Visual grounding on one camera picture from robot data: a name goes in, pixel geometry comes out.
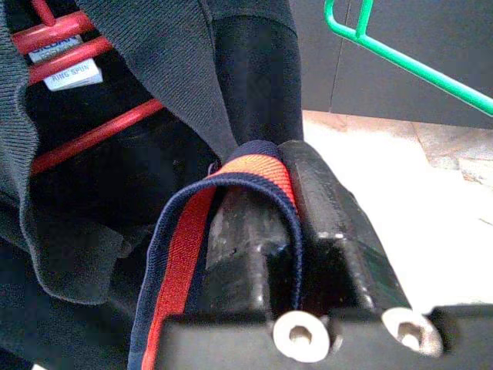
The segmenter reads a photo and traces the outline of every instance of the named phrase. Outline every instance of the clothing tag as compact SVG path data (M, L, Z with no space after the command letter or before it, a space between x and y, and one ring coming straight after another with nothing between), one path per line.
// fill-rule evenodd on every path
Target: clothing tag
M81 37L75 35L30 52L29 57L34 63L42 62L80 44L82 44ZM102 82L102 73L101 69L94 63L94 59L91 58L51 75L44 81L51 91L60 91L100 83Z

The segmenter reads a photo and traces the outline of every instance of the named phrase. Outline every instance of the red and navy striped strap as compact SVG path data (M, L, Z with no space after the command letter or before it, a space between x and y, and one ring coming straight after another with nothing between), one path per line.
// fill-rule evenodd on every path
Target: red and navy striped strap
M176 193L161 213L147 252L146 276L132 329L129 369L153 368L164 319L186 310L200 256L205 255L215 190L229 186L267 195L284 215L295 256L293 308L298 308L302 236L289 174L276 146L256 140L238 148L214 174Z

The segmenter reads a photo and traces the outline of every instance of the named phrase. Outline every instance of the gray wall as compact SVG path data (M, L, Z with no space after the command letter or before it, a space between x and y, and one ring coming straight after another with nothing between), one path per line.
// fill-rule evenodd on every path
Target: gray wall
M366 49L341 42L325 25L323 2L291 4L300 38L304 109L493 128L491 117ZM354 27L361 1L336 4L336 19ZM377 0L368 34L493 96L491 0Z

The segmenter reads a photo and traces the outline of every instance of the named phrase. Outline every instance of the silver bolt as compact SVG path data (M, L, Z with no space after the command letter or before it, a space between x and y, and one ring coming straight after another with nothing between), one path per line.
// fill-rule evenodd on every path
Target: silver bolt
M422 314L409 308L391 308L382 314L382 321L395 340L413 351L431 357L443 353L440 333Z
M285 356L299 362L318 362L329 352L330 339L322 321L304 311L291 311L277 319L273 340Z

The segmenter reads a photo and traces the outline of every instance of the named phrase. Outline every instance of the green hanger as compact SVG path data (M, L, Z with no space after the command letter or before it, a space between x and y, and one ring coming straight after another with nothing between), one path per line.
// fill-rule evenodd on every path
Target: green hanger
M325 2L325 20L330 29L337 35L344 37L366 49L374 52L378 56L385 58L396 66L422 78L424 81L444 90L463 102L473 106L482 112L493 116L493 99L485 94L476 91L469 86L460 83L444 75L443 73L426 66L425 64L412 59L411 57L390 48L389 46L367 36L367 25L370 20L373 0L362 0L360 18L357 21L356 29L351 29L336 22L334 18L334 1Z

